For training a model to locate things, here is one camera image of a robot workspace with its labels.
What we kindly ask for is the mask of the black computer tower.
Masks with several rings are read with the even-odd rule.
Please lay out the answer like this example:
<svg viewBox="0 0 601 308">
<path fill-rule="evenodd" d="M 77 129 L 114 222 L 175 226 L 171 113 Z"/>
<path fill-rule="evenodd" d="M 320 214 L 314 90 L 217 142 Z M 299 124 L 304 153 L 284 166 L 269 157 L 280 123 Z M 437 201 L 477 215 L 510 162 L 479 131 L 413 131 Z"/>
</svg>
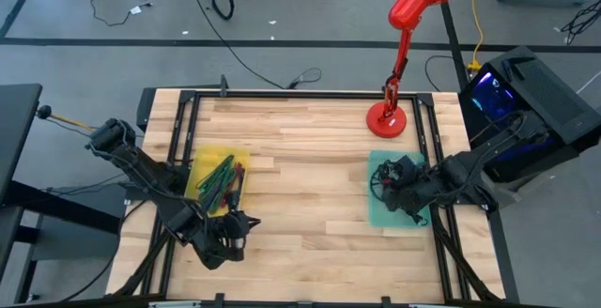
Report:
<svg viewBox="0 0 601 308">
<path fill-rule="evenodd" d="M 504 130 L 516 111 L 533 111 L 547 125 L 546 141 L 520 143 L 485 164 L 496 182 L 572 160 L 601 137 L 601 114 L 525 46 L 483 64 L 458 99 L 472 148 Z"/>
</svg>

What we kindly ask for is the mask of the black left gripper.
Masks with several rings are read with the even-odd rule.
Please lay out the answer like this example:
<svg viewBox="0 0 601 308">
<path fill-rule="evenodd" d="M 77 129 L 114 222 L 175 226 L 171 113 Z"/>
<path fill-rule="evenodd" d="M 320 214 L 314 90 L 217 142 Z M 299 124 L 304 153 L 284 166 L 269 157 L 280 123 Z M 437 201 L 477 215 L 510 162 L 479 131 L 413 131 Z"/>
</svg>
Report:
<svg viewBox="0 0 601 308">
<path fill-rule="evenodd" d="M 242 261 L 247 235 L 259 224 L 260 219 L 247 217 L 244 212 L 208 218 L 203 231 L 204 246 L 199 254 L 203 265 L 215 270 L 225 261 Z"/>
</svg>

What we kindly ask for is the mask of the black aluminium table frame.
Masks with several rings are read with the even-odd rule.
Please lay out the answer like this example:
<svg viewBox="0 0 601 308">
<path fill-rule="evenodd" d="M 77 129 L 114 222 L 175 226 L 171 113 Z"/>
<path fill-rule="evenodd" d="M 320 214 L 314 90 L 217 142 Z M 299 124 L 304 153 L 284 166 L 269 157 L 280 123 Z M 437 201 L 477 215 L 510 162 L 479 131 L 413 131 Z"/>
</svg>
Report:
<svg viewBox="0 0 601 308">
<path fill-rule="evenodd" d="M 377 92 L 159 89 L 144 110 L 144 151 L 182 162 L 210 144 L 250 153 L 242 207 L 260 219 L 242 262 L 206 269 L 191 247 L 167 244 L 143 293 L 175 300 L 441 303 L 468 287 L 431 228 L 368 220 L 368 155 L 418 152 L 430 163 L 469 148 L 454 93 L 409 93 L 395 139 L 366 126 Z"/>
</svg>

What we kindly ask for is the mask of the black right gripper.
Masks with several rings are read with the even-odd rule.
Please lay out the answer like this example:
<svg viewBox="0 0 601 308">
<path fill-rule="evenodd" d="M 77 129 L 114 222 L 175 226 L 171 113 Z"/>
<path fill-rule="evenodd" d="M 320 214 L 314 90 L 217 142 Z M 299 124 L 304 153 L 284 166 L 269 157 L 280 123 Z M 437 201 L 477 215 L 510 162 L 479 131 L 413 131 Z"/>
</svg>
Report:
<svg viewBox="0 0 601 308">
<path fill-rule="evenodd" d="M 421 210 L 444 192 L 442 179 L 416 170 L 408 155 L 396 162 L 396 173 L 382 186 L 382 202 L 388 210 Z"/>
</svg>

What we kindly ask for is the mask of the black desk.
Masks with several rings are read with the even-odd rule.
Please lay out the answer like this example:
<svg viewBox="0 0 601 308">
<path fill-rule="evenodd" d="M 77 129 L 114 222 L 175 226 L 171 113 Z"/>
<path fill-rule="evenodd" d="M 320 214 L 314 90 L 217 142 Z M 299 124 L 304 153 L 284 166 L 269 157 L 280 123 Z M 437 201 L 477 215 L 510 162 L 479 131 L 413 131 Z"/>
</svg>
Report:
<svg viewBox="0 0 601 308">
<path fill-rule="evenodd" d="M 108 254 L 124 217 L 118 188 L 55 194 L 14 179 L 41 91 L 40 84 L 0 85 L 0 306 L 39 297 L 30 288 L 41 261 Z"/>
</svg>

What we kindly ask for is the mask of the teal translucent plastic bin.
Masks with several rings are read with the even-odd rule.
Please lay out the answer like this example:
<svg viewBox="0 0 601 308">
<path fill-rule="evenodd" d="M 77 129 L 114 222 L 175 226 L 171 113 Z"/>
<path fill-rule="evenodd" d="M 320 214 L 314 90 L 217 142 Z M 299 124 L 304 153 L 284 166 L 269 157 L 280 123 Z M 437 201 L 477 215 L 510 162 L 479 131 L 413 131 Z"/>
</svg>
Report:
<svg viewBox="0 0 601 308">
<path fill-rule="evenodd" d="M 385 161 L 396 162 L 403 156 L 408 155 L 418 166 L 424 165 L 424 155 L 419 152 L 373 150 L 368 157 L 367 166 L 367 198 L 369 223 L 377 227 L 388 228 L 426 228 L 431 225 L 430 209 L 423 208 L 419 215 L 423 218 L 419 223 L 407 215 L 403 209 L 389 211 L 385 204 L 380 201 L 382 194 L 381 181 L 373 177 L 377 168 Z"/>
</svg>

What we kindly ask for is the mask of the yellow translucent plastic bin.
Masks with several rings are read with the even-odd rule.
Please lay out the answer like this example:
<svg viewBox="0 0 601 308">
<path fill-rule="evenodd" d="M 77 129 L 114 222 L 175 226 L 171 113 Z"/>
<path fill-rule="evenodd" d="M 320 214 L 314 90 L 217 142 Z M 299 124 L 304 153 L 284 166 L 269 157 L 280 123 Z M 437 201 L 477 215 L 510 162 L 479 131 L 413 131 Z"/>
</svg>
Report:
<svg viewBox="0 0 601 308">
<path fill-rule="evenodd" d="M 250 151 L 231 146 L 201 146 L 193 159 L 185 196 L 209 217 L 241 210 Z"/>
</svg>

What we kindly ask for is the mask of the wooden stick with black knob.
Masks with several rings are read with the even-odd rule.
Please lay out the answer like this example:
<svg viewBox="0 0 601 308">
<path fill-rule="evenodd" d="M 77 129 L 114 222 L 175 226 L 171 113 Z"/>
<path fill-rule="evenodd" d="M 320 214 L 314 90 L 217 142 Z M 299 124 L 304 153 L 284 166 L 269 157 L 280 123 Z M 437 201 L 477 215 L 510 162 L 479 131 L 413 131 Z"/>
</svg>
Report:
<svg viewBox="0 0 601 308">
<path fill-rule="evenodd" d="M 79 121 L 75 121 L 75 120 L 71 120 L 68 119 L 66 117 L 63 117 L 61 115 L 56 115 L 53 113 L 52 107 L 49 105 L 42 105 L 37 109 L 36 115 L 38 118 L 40 119 L 53 119 L 53 120 L 57 120 L 59 122 L 63 122 L 66 124 L 69 124 L 71 126 L 75 126 L 75 127 L 79 127 L 82 129 L 85 129 L 87 131 L 94 131 L 95 128 L 88 126 L 84 123 L 81 123 Z"/>
</svg>

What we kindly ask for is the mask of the black frame post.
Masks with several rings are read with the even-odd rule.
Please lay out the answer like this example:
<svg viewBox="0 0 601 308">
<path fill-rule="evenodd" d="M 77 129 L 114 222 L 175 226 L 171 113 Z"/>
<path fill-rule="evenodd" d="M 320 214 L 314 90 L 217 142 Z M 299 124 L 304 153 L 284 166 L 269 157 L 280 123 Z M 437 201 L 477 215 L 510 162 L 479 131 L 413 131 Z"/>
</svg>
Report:
<svg viewBox="0 0 601 308">
<path fill-rule="evenodd" d="M 455 62 L 455 72 L 459 83 L 459 90 L 462 91 L 465 87 L 468 86 L 469 80 L 466 66 L 461 53 L 461 48 L 455 31 L 455 24 L 453 21 L 452 12 L 448 2 L 442 3 L 440 5 L 440 8 L 445 25 L 445 30 L 449 39 L 452 59 Z"/>
</svg>

